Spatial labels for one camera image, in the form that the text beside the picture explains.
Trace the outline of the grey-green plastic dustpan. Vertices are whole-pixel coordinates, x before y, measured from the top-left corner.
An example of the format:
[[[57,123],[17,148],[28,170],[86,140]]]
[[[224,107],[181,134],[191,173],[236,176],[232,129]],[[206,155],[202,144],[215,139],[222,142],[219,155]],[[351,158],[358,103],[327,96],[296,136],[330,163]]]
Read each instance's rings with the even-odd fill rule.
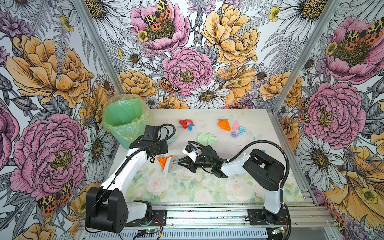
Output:
[[[167,139],[167,145],[168,145],[168,146],[170,146],[170,145],[172,145],[172,144],[174,143],[174,141],[175,141],[175,136],[176,136],[176,134],[173,134],[171,137],[169,137],[169,138]]]

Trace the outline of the grey-green hand brush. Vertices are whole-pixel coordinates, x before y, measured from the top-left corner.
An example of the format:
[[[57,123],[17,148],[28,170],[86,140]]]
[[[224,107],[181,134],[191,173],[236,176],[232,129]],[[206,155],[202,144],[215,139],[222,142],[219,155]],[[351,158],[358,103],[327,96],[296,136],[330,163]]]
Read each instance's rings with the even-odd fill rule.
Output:
[[[167,161],[165,164],[165,167],[163,169],[164,173],[172,173],[174,172],[178,167],[179,158],[175,156],[169,156],[167,157]]]

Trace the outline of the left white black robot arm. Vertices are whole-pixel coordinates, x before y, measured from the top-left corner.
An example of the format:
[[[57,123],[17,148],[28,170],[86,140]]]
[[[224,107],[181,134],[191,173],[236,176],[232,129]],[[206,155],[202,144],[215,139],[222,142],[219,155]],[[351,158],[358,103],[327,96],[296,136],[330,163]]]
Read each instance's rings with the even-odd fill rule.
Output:
[[[128,223],[149,224],[152,204],[146,201],[127,203],[125,192],[142,165],[157,155],[168,152],[168,140],[176,130],[174,125],[145,127],[144,133],[134,140],[126,158],[100,187],[92,187],[86,194],[85,229],[89,233],[119,234]]]

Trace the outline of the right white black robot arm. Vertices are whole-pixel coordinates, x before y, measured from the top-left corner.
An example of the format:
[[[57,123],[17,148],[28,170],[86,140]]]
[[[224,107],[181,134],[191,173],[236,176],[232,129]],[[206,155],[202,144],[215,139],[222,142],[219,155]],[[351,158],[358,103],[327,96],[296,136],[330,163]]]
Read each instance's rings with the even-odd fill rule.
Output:
[[[284,207],[283,188],[288,178],[290,166],[285,151],[271,141],[257,140],[247,144],[231,159],[222,159],[210,146],[189,142],[183,150],[185,157],[178,161],[178,165],[196,173],[200,168],[217,178],[227,178],[234,175],[248,174],[263,189],[265,203],[262,211],[257,214],[260,220],[267,224],[275,224],[281,218]],[[256,144],[267,144],[275,147],[283,155],[285,164],[260,149],[253,149],[250,154],[241,157],[241,154]]]

